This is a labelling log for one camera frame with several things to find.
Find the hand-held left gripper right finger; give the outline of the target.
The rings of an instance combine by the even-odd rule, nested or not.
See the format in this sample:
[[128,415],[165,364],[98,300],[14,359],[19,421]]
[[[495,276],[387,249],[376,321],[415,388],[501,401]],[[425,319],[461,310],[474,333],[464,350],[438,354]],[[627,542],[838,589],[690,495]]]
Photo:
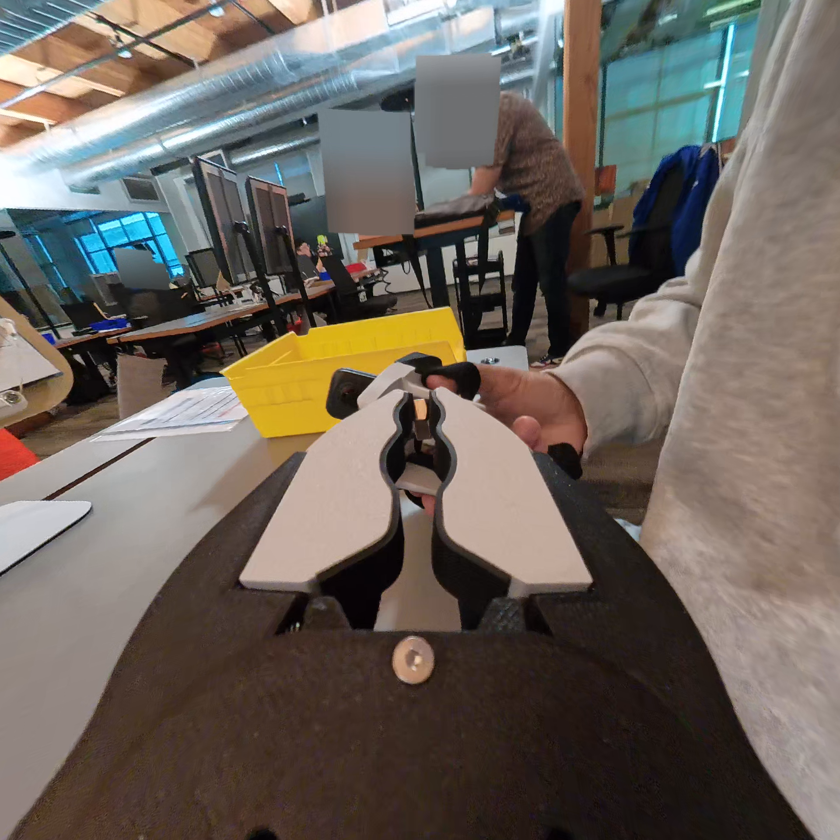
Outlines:
[[477,629],[497,598],[587,592],[592,574],[535,453],[477,403],[445,388],[430,396],[436,491],[432,567]]

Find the person's right hand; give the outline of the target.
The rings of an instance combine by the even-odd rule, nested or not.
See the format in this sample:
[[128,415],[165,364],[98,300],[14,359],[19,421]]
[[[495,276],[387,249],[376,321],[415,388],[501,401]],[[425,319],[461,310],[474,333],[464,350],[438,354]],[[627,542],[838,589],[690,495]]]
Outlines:
[[485,364],[478,371],[480,403],[530,449],[547,453],[554,445],[569,445],[583,454],[588,435],[583,407],[561,379]]

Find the grey desk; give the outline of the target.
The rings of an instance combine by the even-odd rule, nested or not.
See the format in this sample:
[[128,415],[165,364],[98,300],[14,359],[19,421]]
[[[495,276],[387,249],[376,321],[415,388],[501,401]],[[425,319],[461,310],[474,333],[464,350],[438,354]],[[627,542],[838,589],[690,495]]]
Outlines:
[[[512,633],[446,634],[455,600],[418,550],[383,618],[238,582],[303,444],[174,437],[57,501],[91,512],[2,578],[2,838],[282,836],[330,802],[409,802],[442,828],[514,837],[540,769],[510,729]],[[282,816],[285,809],[304,816]],[[504,825],[493,828],[493,824]]]

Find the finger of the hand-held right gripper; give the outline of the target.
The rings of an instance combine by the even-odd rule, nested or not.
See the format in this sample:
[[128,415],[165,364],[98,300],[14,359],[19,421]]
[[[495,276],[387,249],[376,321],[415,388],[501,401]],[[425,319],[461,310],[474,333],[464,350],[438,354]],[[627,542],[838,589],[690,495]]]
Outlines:
[[406,463],[402,474],[395,479],[397,489],[416,497],[435,497],[444,481],[434,469],[414,463]]
[[395,362],[364,388],[358,397],[357,406],[367,407],[393,391],[408,393],[412,399],[428,399],[430,394],[419,371],[410,364]]

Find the small dark monitor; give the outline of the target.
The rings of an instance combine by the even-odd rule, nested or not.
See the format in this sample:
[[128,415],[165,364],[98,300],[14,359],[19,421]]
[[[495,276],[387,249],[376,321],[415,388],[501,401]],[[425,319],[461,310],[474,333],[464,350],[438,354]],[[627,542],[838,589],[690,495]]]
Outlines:
[[185,255],[193,284],[196,288],[215,288],[220,276],[215,252],[212,248],[200,248]]

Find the blue jacket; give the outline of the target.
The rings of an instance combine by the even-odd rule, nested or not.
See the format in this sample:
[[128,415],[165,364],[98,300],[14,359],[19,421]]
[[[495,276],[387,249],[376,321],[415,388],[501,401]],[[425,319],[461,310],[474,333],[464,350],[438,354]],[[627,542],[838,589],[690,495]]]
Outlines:
[[666,201],[665,223],[670,230],[670,253],[676,274],[681,276],[686,263],[699,248],[707,206],[722,171],[715,143],[687,145],[662,158],[633,210],[633,232],[629,235],[628,255],[642,255],[641,230],[661,227],[654,212],[657,202],[666,197],[669,178],[678,177],[679,189],[673,200]]

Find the person's right forearm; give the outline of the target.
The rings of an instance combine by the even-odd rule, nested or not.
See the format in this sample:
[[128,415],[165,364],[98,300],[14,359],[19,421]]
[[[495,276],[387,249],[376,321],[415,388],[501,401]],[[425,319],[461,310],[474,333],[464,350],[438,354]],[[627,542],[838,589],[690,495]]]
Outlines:
[[711,321],[702,314],[710,273],[695,260],[686,274],[643,298],[625,322],[587,333],[555,378],[577,399],[585,425],[583,456],[603,445],[639,445],[674,418],[680,389],[692,390],[718,364]]

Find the silver ventilation duct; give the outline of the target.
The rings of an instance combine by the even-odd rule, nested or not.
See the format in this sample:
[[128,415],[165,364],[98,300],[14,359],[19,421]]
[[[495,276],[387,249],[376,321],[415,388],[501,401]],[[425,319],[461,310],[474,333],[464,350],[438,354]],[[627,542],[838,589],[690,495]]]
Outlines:
[[2,152],[2,177],[88,188],[293,121],[414,69],[416,56],[553,32],[563,2],[361,2],[122,98]]

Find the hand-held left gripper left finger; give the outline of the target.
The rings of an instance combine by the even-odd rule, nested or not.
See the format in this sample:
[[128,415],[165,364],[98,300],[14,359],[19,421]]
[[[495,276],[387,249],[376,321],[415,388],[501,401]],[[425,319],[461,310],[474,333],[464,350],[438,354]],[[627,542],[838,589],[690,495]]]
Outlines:
[[403,571],[400,492],[413,399],[388,392],[291,458],[287,488],[239,583],[252,591],[328,596],[353,629],[373,629]]

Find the standing desk with bag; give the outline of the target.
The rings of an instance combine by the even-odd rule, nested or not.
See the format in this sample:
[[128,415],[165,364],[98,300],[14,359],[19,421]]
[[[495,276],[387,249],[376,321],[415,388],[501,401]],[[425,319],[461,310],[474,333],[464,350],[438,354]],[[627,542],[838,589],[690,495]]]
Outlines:
[[489,258],[491,229],[512,223],[527,209],[516,194],[464,196],[417,213],[410,234],[362,235],[353,248],[358,254],[370,250],[380,269],[409,264],[427,308],[442,308],[449,305],[443,249],[455,248],[454,278],[463,297],[471,276],[482,285],[497,271],[497,262]]

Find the grey cardboard sheet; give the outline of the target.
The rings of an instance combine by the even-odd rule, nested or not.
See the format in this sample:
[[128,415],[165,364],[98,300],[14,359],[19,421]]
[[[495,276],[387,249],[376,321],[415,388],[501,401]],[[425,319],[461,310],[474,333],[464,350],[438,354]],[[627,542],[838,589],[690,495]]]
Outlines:
[[121,353],[118,356],[119,419],[124,420],[164,400],[172,386],[164,384],[166,362]]

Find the person's grey sweatshirt torso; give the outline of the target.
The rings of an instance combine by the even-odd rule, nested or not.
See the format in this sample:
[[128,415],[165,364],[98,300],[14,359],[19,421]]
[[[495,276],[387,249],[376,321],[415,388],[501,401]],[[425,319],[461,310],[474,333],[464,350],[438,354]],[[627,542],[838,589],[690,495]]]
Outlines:
[[838,838],[838,12],[791,4],[709,204],[643,533],[816,838]]

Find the divided yellow plastic bin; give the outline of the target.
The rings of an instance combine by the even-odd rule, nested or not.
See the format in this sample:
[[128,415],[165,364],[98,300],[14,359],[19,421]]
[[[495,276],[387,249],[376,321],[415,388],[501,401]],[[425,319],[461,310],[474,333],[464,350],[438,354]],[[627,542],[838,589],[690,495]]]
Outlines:
[[321,326],[302,336],[288,332],[222,374],[263,438],[318,434],[337,423],[326,409],[336,370],[378,375],[414,352],[444,364],[466,361],[451,308]]

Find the black cart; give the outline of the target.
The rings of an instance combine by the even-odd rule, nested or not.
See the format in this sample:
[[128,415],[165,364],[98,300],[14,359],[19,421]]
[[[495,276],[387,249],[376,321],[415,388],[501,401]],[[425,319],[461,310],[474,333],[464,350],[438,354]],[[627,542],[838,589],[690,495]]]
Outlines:
[[[477,255],[453,260],[458,320],[467,350],[501,346],[508,337],[508,288],[501,250],[485,261],[480,272]],[[500,326],[482,327],[485,315],[499,311]]]

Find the tall dark monitor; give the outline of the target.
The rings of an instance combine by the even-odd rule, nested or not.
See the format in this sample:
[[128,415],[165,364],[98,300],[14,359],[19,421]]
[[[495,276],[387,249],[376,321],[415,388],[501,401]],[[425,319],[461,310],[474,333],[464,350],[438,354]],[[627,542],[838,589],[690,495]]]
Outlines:
[[245,239],[238,226],[247,223],[237,174],[201,156],[191,158],[192,175],[219,269],[231,286],[254,276]]
[[287,189],[283,185],[248,175],[245,178],[245,192],[266,274],[289,275],[295,249],[288,249],[278,232],[279,228],[285,228],[291,236]]

